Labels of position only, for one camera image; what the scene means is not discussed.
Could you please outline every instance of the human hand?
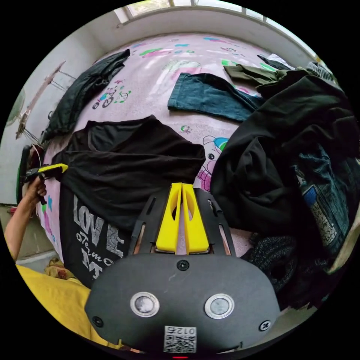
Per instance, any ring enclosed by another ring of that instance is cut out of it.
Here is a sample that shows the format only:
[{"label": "human hand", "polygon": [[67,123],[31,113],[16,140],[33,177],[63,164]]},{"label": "human hand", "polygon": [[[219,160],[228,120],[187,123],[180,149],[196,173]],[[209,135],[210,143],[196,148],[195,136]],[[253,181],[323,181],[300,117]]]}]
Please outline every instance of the human hand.
[{"label": "human hand", "polygon": [[32,209],[35,209],[36,204],[40,200],[39,196],[45,196],[45,195],[46,195],[46,187],[44,180],[38,176],[27,188],[26,194],[23,197],[23,201]]}]

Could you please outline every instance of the qr code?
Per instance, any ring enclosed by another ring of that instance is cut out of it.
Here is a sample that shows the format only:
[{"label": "qr code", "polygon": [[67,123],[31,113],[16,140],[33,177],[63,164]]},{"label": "qr code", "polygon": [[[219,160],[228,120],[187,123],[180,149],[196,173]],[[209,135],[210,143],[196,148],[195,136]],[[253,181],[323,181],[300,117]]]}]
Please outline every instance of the qr code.
[{"label": "qr code", "polygon": [[165,326],[165,353],[195,353],[196,327]]}]

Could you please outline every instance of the human arm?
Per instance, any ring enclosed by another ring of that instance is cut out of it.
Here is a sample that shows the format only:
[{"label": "human arm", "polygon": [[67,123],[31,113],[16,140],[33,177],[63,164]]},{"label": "human arm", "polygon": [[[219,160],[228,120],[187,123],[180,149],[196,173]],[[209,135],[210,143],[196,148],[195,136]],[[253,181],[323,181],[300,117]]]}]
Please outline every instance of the human arm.
[{"label": "human arm", "polygon": [[15,213],[5,228],[5,241],[15,261],[19,255],[26,226],[36,208],[36,204],[39,202],[39,195],[45,196],[46,189],[43,180],[37,177],[32,184],[29,185],[25,196],[20,201]]}]

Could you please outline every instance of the pink bedsheet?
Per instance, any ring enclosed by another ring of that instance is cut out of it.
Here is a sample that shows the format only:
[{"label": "pink bedsheet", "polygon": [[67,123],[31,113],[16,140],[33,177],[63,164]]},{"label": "pink bedsheet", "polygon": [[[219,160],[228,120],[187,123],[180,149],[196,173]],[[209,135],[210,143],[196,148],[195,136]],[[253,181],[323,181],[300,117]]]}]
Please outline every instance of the pink bedsheet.
[{"label": "pink bedsheet", "polygon": [[[123,46],[117,51],[127,48],[130,48],[131,55],[125,62],[125,68],[112,79],[105,91],[84,108],[74,131],[83,129],[89,120],[119,122],[142,119],[153,114],[186,139],[203,144],[206,153],[215,153],[217,157],[238,124],[194,112],[169,111],[167,102],[177,77],[181,72],[206,72],[231,82],[223,65],[240,63],[261,67],[257,54],[269,55],[268,52],[240,40],[209,34],[157,36]],[[255,89],[248,86],[237,84],[235,87],[250,95],[257,94]],[[67,145],[70,136],[51,142],[45,154],[45,164],[51,163],[52,157]],[[206,160],[195,180],[195,187],[209,189],[216,159]],[[60,183],[47,180],[46,187],[48,204],[43,207],[39,204],[37,213],[48,238],[63,260],[59,224]],[[231,233],[236,254],[242,256],[250,247],[250,233],[236,229],[232,229]],[[186,253],[182,222],[177,253]]]}]

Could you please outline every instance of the window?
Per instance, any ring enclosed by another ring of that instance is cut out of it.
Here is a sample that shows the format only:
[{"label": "window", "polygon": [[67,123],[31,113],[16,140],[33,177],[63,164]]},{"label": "window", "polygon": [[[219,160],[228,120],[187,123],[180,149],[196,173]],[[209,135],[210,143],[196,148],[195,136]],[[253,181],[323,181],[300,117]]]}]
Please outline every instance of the window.
[{"label": "window", "polygon": [[123,7],[120,7],[118,9],[115,9],[115,14],[117,15],[118,19],[120,20],[120,22],[126,23],[127,21],[129,21],[128,16],[126,15],[126,12],[124,11]]},{"label": "window", "polygon": [[213,8],[223,8],[228,10],[233,10],[237,12],[242,11],[242,7],[239,5],[227,3],[226,1],[220,0],[195,0],[195,4],[199,6],[211,6]]},{"label": "window", "polygon": [[132,16],[137,16],[148,11],[168,8],[169,6],[170,5],[168,0],[145,0],[140,1],[139,3],[128,5],[127,7],[130,10]]},{"label": "window", "polygon": [[173,0],[175,6],[191,6],[191,0]]},{"label": "window", "polygon": [[246,14],[253,17],[253,18],[255,18],[255,19],[261,20],[261,21],[263,21],[263,18],[264,18],[263,15],[259,14],[256,11],[252,11],[250,9],[246,9]]}]

